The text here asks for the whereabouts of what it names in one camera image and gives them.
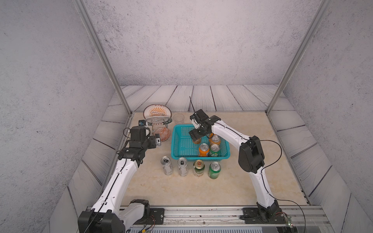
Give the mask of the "orange soda can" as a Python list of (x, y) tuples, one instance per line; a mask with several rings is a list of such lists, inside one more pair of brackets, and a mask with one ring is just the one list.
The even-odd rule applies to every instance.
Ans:
[(210, 138), (210, 143), (211, 144), (217, 144), (217, 145), (220, 145), (221, 143), (221, 139), (218, 135), (213, 135), (211, 138)]
[(193, 141), (193, 143), (194, 143), (194, 144), (197, 144), (197, 145), (198, 145), (198, 144), (201, 144), (201, 141), (202, 141), (202, 139), (201, 139), (201, 138), (199, 138), (199, 139), (197, 139), (197, 140)]
[(200, 157), (208, 157), (209, 156), (210, 147), (206, 143), (202, 143), (199, 146), (199, 156)]

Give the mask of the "orange soda can front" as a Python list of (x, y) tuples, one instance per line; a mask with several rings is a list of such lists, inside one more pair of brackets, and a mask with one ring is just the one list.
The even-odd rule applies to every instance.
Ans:
[(206, 143), (202, 143), (199, 146), (199, 156), (200, 157), (208, 157), (209, 156), (210, 147)]

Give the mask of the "silver drink can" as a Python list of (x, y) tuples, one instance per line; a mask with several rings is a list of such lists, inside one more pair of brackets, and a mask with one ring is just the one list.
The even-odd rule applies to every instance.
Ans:
[(180, 176), (185, 177), (188, 174), (188, 163), (187, 159), (184, 157), (180, 157), (177, 161), (178, 164), (178, 171)]
[(172, 175), (173, 166), (172, 166), (171, 160), (168, 156), (163, 156), (161, 158), (161, 165), (162, 165), (162, 168), (163, 168), (163, 171), (164, 171), (165, 175), (167, 175), (167, 176)]

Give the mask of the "teal plastic basket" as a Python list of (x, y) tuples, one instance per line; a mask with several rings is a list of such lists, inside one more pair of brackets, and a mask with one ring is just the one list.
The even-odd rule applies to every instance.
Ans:
[(220, 139), (220, 151), (217, 157), (201, 157), (199, 156), (199, 146), (203, 143), (210, 145), (209, 138), (204, 136), (201, 138), (200, 144), (194, 144), (189, 132), (194, 129), (192, 124), (176, 125), (173, 128), (171, 156), (173, 159), (178, 160), (181, 157), (186, 158), (188, 161), (195, 161), (201, 159), (203, 161), (221, 161), (230, 157), (230, 146), (225, 139)]

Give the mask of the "green gold beer can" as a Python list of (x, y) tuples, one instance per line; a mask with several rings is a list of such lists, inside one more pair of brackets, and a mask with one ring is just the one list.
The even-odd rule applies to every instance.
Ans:
[(205, 164), (202, 160), (196, 160), (193, 164), (193, 174), (197, 177), (203, 176), (205, 171)]

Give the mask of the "green soda can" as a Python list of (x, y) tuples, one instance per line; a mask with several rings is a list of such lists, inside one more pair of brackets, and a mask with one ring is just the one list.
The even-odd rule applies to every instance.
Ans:
[(212, 162), (209, 166), (208, 176), (211, 179), (217, 179), (221, 171), (221, 166), (218, 162)]
[(211, 144), (209, 150), (210, 157), (219, 157), (220, 156), (220, 146), (218, 144)]

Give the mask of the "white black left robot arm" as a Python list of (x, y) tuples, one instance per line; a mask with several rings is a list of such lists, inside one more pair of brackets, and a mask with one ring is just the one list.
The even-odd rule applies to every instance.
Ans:
[(120, 206), (146, 151), (160, 147), (160, 135), (153, 136), (145, 126), (132, 127), (129, 134), (103, 193), (89, 211), (83, 211), (78, 217), (81, 233), (125, 233), (135, 223), (146, 224), (151, 217), (148, 200), (132, 200), (123, 211)]

